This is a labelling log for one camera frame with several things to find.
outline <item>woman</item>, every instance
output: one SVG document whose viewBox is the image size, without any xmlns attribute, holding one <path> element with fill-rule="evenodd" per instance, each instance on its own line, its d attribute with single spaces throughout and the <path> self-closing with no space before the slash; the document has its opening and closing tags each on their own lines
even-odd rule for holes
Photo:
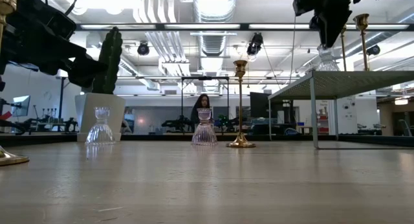
<svg viewBox="0 0 414 224">
<path fill-rule="evenodd" d="M 194 104 L 193 110 L 191 111 L 191 121 L 194 124 L 192 127 L 193 131 L 195 129 L 194 126 L 200 124 L 199 112 L 197 111 L 198 108 L 210 108 L 210 99 L 208 98 L 208 95 L 200 95 L 199 99 L 197 99 L 196 103 Z"/>
</svg>

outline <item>white planter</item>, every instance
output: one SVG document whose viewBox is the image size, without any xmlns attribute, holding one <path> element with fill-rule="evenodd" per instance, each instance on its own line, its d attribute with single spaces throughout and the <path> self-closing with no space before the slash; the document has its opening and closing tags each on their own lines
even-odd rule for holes
<svg viewBox="0 0 414 224">
<path fill-rule="evenodd" d="M 115 141 L 121 139 L 121 125 L 124 119 L 125 100 L 116 95 L 86 93 L 75 96 L 76 114 L 78 116 L 78 142 L 85 142 L 89 130 L 96 123 L 95 107 L 109 107 L 111 112 L 108 125 Z"/>
</svg>

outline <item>table surface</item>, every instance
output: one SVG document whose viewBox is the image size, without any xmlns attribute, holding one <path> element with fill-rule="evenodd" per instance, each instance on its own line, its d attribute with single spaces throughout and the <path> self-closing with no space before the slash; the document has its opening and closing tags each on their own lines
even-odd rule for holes
<svg viewBox="0 0 414 224">
<path fill-rule="evenodd" d="M 256 148 L 189 142 L 12 147 L 0 223 L 412 223 L 414 150 Z M 321 147 L 359 147 L 320 142 Z"/>
</svg>

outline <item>dark hair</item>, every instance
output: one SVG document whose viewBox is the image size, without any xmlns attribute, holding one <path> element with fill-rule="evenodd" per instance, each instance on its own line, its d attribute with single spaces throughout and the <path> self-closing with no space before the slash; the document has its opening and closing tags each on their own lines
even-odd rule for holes
<svg viewBox="0 0 414 224">
<path fill-rule="evenodd" d="M 202 98 L 206 97 L 207 98 L 207 108 L 210 108 L 210 99 L 208 98 L 208 95 L 206 94 L 202 94 L 200 95 L 200 97 L 197 99 L 196 103 L 194 104 L 193 109 L 197 110 L 197 108 L 201 108 L 201 100 Z"/>
<path fill-rule="evenodd" d="M 208 98 L 208 95 L 202 94 L 197 99 L 196 103 L 194 104 L 193 110 L 191 111 L 191 121 L 196 123 L 199 123 L 199 113 L 197 111 L 198 108 L 201 108 L 201 100 L 202 98 L 207 97 L 207 108 L 210 108 L 210 99 Z"/>
</svg>

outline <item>shelf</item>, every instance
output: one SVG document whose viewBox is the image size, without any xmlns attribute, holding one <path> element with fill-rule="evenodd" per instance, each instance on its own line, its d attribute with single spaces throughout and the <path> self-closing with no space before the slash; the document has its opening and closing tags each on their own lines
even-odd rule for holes
<svg viewBox="0 0 414 224">
<path fill-rule="evenodd" d="M 312 71 L 270 95 L 269 100 L 310 100 L 310 80 L 314 79 L 317 100 L 333 100 L 375 89 L 410 82 L 414 71 Z"/>
</svg>

